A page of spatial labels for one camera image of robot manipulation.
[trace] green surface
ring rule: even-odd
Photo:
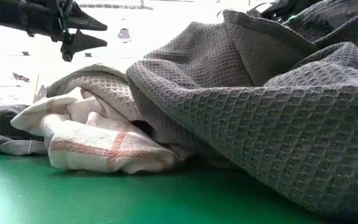
[[[65,172],[0,156],[0,223],[322,223],[238,172]]]

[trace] green table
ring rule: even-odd
[[[241,172],[67,172],[0,156],[0,223],[324,223]]]

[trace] checkered towel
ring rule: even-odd
[[[160,146],[104,100],[80,87],[40,99],[11,124],[43,136],[51,164],[61,169],[133,174],[166,170],[186,159],[183,151]]]

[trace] laundry pile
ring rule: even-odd
[[[358,218],[358,0],[283,24],[223,16],[126,73],[93,65],[58,80],[11,120],[43,144],[0,152],[130,174],[228,159],[308,210]]]

